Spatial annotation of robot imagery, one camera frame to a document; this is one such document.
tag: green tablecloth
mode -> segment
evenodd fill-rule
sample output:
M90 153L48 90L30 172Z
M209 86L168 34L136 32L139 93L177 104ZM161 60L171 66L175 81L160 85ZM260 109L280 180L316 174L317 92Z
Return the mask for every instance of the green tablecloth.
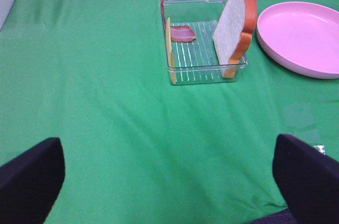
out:
M284 1L339 10L258 12ZM16 0L0 57L1 164L46 137L64 147L46 223L246 223L286 207L279 133L339 159L339 80L295 74L254 38L238 81L172 86L159 0Z

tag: transparent bin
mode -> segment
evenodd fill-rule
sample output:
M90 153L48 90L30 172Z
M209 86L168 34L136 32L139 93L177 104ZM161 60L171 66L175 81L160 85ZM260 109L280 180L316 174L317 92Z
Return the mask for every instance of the transparent bin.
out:
M219 64L212 35L225 7L225 0L165 0L165 17L171 25L189 25L197 38L192 42L171 41L173 55L167 52L171 84L233 82L247 66L244 55L238 64ZM163 19L166 45L166 25ZM223 77L229 70L231 77Z

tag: white bread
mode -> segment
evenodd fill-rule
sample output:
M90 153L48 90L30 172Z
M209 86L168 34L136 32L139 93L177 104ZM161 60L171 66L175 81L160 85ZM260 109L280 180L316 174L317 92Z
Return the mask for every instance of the white bread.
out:
M228 0L213 34L219 64L238 64L252 41L257 20L256 0ZM235 76L236 68L223 77Z

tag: bacon strip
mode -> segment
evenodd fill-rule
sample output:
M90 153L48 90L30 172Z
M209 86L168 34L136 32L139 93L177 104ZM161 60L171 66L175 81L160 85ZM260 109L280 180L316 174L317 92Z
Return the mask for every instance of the bacon strip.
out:
M161 14L164 21L164 27L166 28L165 17L165 0L160 0ZM195 40L197 36L189 25L171 25L171 40L175 42L191 42Z

